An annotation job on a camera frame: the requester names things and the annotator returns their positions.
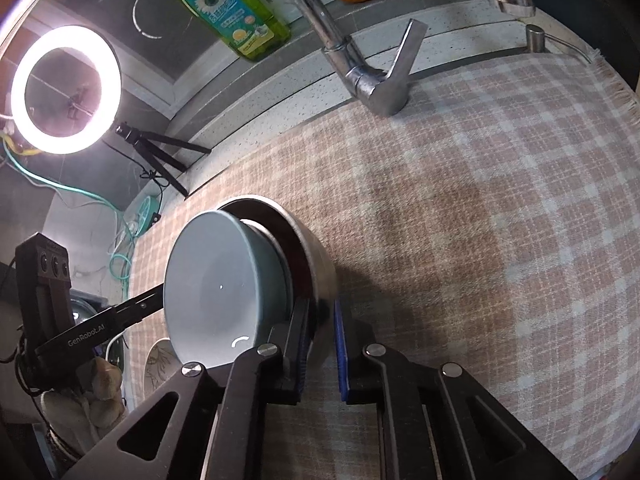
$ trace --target teal cable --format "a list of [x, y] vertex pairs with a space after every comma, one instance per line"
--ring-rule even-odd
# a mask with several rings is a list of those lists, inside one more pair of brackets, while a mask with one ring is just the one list
[[[121, 221], [123, 223], [123, 225], [124, 225], [125, 232], [126, 232], [127, 237], [129, 238], [129, 241], [130, 241], [130, 248], [127, 250], [127, 253], [129, 253], [133, 248], [135, 248], [136, 237], [131, 233], [131, 230], [129, 229], [129, 225], [125, 221], [124, 216], [122, 215], [122, 212], [119, 209], [117, 209], [116, 206], [114, 206], [111, 202], [109, 202], [107, 199], [101, 197], [100, 195], [97, 195], [97, 194], [92, 193], [90, 191], [85, 191], [84, 189], [79, 189], [77, 187], [65, 186], [64, 184], [60, 184], [60, 183], [55, 182], [53, 180], [49, 180], [47, 178], [44, 178], [43, 176], [39, 176], [39, 175], [37, 175], [35, 173], [31, 173], [31, 171], [29, 171], [26, 168], [24, 168], [15, 159], [15, 157], [11, 153], [11, 150], [6, 145], [6, 141], [4, 139], [2, 140], [2, 146], [4, 147], [4, 152], [6, 153], [7, 158], [9, 158], [9, 160], [16, 167], [16, 169], [19, 170], [22, 174], [32, 178], [33, 180], [37, 180], [39, 182], [42, 182], [43, 184], [46, 184], [47, 186], [51, 186], [51, 187], [54, 187], [54, 188], [57, 188], [57, 189], [63, 189], [65, 191], [71, 191], [71, 192], [75, 192], [75, 193], [79, 193], [81, 195], [87, 196], [87, 197], [89, 197], [89, 198], [91, 198], [93, 200], [97, 200], [98, 202], [101, 202], [105, 206], [109, 207], [113, 212], [116, 213], [116, 215], [118, 216], [118, 220]], [[116, 273], [113, 271], [113, 267], [112, 267], [114, 260], [117, 260], [117, 259], [121, 259], [125, 263], [123, 265], [123, 267], [122, 267], [122, 271], [121, 271], [121, 275], [120, 276], [116, 275]], [[129, 292], [130, 272], [131, 272], [131, 259], [130, 259], [130, 256], [128, 254], [121, 254], [121, 253], [115, 253], [115, 252], [111, 253], [111, 257], [110, 257], [110, 260], [109, 260], [109, 273], [114, 279], [119, 280], [120, 282], [122, 282], [122, 293], [123, 293], [124, 300], [126, 300], [128, 295], [129, 295], [128, 292]]]

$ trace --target checkered tablecloth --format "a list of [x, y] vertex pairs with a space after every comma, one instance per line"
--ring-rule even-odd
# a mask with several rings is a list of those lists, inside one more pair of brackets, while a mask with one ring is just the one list
[[[300, 218], [340, 298], [411, 360], [459, 362], [579, 478], [624, 451], [640, 408], [639, 103], [610, 66], [521, 55], [441, 73], [382, 119], [355, 102], [259, 148], [142, 237], [130, 293], [161, 283], [178, 233], [238, 194]], [[128, 331], [135, 396], [166, 335]], [[372, 406], [333, 361], [270, 406], [264, 477], [378, 477]]]

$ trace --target dish soap bottle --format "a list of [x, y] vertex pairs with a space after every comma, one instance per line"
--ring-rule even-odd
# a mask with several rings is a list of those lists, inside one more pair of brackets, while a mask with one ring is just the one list
[[263, 0], [182, 0], [209, 23], [222, 41], [251, 61], [258, 61], [289, 39], [289, 27]]

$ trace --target silver screw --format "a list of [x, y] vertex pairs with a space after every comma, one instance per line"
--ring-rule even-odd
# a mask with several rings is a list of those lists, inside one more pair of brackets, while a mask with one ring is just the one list
[[380, 357], [386, 354], [386, 348], [380, 343], [372, 343], [367, 346], [365, 352], [367, 353], [367, 355], [370, 355], [372, 357]]
[[185, 377], [197, 377], [202, 373], [202, 365], [200, 363], [187, 363], [182, 366], [182, 374]]
[[460, 377], [460, 375], [462, 375], [462, 366], [460, 366], [458, 363], [443, 364], [442, 373], [447, 377]]
[[258, 346], [258, 354], [262, 357], [270, 357], [272, 355], [276, 355], [278, 353], [278, 347], [273, 343], [265, 343], [264, 345]]

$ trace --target bottle label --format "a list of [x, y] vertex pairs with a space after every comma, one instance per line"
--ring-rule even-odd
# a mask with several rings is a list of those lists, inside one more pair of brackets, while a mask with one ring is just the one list
[[186, 1], [245, 55], [274, 37], [273, 31], [242, 0]]

